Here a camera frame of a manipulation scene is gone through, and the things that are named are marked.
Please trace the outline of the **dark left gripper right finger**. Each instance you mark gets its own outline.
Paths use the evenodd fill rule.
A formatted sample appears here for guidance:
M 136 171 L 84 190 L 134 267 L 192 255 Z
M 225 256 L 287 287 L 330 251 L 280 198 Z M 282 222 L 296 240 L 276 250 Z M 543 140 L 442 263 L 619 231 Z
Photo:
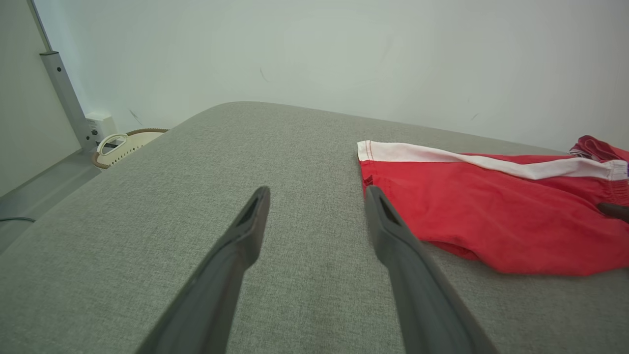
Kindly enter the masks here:
M 496 347 L 423 244 L 375 185 L 365 190 L 375 254 L 387 267 L 408 354 L 495 354 Z

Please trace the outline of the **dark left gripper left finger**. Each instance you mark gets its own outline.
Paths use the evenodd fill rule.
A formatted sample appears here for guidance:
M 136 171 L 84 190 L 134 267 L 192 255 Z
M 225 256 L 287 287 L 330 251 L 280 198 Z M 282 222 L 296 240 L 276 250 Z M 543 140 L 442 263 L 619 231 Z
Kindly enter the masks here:
M 137 349 L 139 354 L 224 354 L 245 271 L 260 255 L 270 189 L 251 195 Z

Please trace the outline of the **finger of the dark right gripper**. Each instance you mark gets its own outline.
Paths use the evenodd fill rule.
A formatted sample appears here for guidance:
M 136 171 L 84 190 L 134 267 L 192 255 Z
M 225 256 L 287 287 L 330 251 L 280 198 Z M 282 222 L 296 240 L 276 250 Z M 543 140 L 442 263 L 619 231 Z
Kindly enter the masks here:
M 597 205 L 597 209 L 600 213 L 606 215 L 607 217 L 611 217 L 613 219 L 619 219 L 623 222 L 629 223 L 629 207 L 621 206 L 610 203 L 599 203 Z

